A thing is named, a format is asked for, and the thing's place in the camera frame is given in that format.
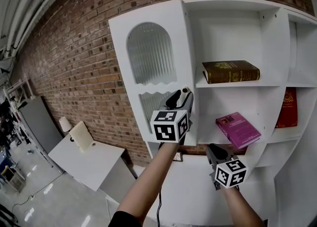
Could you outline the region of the white metal rack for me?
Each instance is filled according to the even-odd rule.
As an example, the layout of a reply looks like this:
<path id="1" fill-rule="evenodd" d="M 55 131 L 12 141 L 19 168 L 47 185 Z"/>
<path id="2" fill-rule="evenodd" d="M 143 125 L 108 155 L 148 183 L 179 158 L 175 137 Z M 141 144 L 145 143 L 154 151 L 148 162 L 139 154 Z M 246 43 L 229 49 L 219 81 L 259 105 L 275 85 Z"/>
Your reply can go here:
<path id="1" fill-rule="evenodd" d="M 30 100 L 35 99 L 35 95 L 32 91 L 29 78 L 24 75 L 19 79 L 17 83 L 10 87 L 3 87 L 3 93 L 5 98 L 13 109 L 18 109 L 23 103 L 28 103 Z"/>

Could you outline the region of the cream rectangular block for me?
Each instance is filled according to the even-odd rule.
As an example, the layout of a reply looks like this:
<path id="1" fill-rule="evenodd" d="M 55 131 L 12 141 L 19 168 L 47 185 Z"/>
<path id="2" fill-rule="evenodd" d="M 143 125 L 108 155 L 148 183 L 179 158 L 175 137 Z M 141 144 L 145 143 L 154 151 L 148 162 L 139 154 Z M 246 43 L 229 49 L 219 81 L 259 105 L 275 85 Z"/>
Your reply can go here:
<path id="1" fill-rule="evenodd" d="M 74 126 L 69 134 L 82 152 L 85 152 L 94 143 L 93 137 L 83 121 Z"/>

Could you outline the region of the dark brown gold-print book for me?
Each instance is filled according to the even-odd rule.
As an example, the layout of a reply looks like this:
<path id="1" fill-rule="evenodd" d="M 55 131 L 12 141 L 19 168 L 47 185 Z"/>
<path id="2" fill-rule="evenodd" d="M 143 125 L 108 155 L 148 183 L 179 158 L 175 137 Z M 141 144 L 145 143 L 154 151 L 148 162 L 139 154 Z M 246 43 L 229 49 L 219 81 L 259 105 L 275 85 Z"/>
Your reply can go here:
<path id="1" fill-rule="evenodd" d="M 259 68 L 246 60 L 203 62 L 203 74 L 208 84 L 258 81 Z"/>

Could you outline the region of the group of white ceiling pipes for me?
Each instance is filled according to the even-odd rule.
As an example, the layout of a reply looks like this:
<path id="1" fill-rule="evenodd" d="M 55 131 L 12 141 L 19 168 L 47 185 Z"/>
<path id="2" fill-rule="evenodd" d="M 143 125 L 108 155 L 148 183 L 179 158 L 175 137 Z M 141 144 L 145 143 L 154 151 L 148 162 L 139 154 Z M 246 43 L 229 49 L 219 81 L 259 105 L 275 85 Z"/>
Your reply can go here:
<path id="1" fill-rule="evenodd" d="M 0 0 L 0 60 L 18 49 L 53 0 Z"/>

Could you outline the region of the purple book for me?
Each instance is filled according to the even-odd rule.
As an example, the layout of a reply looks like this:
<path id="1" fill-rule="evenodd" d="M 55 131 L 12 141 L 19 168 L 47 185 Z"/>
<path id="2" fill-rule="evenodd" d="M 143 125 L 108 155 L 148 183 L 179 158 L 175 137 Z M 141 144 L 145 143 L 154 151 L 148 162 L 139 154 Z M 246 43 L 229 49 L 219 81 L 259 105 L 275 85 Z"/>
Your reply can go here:
<path id="1" fill-rule="evenodd" d="M 215 123 L 236 149 L 242 149 L 261 137 L 261 133 L 239 112 L 217 118 Z"/>

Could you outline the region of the red book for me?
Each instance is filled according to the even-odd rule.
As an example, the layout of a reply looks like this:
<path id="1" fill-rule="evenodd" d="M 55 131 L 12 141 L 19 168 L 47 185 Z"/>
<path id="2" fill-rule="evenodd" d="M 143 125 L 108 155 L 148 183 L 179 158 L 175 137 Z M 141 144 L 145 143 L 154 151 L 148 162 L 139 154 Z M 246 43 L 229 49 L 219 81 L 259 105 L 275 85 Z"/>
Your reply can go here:
<path id="1" fill-rule="evenodd" d="M 287 87 L 275 128 L 296 127 L 298 124 L 297 94 L 295 87 Z"/>

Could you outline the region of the person's black sleeve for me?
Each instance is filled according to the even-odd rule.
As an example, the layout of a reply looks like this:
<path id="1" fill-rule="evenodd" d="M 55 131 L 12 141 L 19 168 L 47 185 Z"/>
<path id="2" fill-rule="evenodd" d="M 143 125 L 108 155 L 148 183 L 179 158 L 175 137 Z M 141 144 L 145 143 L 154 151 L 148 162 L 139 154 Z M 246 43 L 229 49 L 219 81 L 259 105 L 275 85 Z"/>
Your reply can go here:
<path id="1" fill-rule="evenodd" d="M 108 227 L 142 227 L 142 224 L 131 214 L 117 211 L 114 213 Z"/>

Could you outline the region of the white side table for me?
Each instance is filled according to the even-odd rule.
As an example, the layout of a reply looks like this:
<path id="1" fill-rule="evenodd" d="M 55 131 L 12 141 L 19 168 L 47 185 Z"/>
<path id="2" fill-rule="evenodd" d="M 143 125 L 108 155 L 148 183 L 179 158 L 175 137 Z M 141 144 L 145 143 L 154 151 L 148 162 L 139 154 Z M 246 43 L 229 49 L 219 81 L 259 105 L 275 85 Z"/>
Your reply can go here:
<path id="1" fill-rule="evenodd" d="M 93 191 L 98 189 L 110 194 L 110 190 L 120 195 L 135 182 L 135 177 L 122 159 L 125 149 L 93 142 L 86 151 L 81 151 L 67 135 L 49 153 L 49 157 L 73 178 Z"/>

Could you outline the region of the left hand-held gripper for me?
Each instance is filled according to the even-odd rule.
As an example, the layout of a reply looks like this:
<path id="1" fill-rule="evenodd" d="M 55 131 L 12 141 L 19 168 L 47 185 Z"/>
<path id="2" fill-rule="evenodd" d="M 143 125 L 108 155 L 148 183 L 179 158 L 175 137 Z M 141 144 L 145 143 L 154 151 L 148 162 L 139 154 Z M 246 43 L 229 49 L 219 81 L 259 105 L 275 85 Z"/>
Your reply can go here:
<path id="1" fill-rule="evenodd" d="M 190 130 L 194 94 L 188 92 L 183 109 L 175 109 L 180 96 L 181 90 L 174 91 L 167 97 L 165 106 L 153 111 L 150 125 L 156 141 L 180 143 Z"/>

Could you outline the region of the person's right forearm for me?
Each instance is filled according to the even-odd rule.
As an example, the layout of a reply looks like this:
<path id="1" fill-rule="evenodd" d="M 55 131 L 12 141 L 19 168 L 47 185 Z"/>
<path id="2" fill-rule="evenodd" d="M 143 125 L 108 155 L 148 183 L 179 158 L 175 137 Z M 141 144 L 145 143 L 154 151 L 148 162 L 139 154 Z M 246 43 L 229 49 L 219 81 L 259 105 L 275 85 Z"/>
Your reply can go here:
<path id="1" fill-rule="evenodd" d="M 221 187 L 235 227 L 265 227 L 264 221 L 253 210 L 236 187 Z"/>

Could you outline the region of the white cabinet door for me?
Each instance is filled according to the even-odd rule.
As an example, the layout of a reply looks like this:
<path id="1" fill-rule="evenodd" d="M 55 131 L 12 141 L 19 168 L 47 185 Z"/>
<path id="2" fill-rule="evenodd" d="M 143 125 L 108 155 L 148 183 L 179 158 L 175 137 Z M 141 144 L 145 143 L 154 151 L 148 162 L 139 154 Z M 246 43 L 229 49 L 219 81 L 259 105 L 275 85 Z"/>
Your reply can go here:
<path id="1" fill-rule="evenodd" d="M 145 6 L 109 20 L 124 86 L 144 141 L 154 142 L 152 112 L 169 93 L 195 88 L 196 60 L 182 0 Z"/>

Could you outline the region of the person's left forearm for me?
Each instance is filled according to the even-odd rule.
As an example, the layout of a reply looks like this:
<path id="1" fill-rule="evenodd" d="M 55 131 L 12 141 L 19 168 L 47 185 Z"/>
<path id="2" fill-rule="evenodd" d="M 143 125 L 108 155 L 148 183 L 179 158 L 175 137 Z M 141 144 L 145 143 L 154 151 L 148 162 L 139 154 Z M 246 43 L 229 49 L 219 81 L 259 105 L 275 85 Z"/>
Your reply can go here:
<path id="1" fill-rule="evenodd" d="M 143 170 L 124 196 L 118 211 L 132 215 L 139 224 L 143 224 L 159 194 L 178 148 L 177 143 L 162 144 L 148 167 Z"/>

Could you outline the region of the small white table lamp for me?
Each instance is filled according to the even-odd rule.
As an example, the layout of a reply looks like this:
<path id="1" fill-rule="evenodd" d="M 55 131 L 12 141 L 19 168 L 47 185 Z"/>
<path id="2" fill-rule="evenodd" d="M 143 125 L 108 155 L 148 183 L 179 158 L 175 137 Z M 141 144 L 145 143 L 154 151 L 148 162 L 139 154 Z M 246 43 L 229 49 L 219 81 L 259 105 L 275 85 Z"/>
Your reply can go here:
<path id="1" fill-rule="evenodd" d="M 61 117 L 59 119 L 59 124 L 61 126 L 61 129 L 64 133 L 68 133 L 71 131 L 72 129 L 72 125 L 71 123 L 68 121 L 68 119 L 66 117 Z"/>

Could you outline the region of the grey metal cabinet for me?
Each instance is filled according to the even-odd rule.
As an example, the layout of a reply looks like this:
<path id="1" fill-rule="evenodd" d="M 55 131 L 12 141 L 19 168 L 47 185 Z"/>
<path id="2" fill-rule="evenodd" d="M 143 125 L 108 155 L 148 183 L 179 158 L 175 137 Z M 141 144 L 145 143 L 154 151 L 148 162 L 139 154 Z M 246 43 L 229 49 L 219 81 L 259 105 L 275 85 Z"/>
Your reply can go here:
<path id="1" fill-rule="evenodd" d="M 56 168 L 62 169 L 49 157 L 49 153 L 63 139 L 42 97 L 31 99 L 23 107 L 18 109 L 21 122 L 30 136 L 39 154 Z"/>

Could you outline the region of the small metal cart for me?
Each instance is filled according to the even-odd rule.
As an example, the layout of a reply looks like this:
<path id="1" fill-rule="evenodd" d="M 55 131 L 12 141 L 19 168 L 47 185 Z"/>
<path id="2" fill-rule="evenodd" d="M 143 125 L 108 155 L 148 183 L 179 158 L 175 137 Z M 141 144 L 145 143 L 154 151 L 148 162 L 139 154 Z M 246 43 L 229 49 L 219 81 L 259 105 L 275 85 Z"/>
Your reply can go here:
<path id="1" fill-rule="evenodd" d="M 24 179 L 9 166 L 5 166 L 0 175 L 2 178 L 4 178 L 4 181 L 18 193 L 20 193 L 25 186 Z"/>

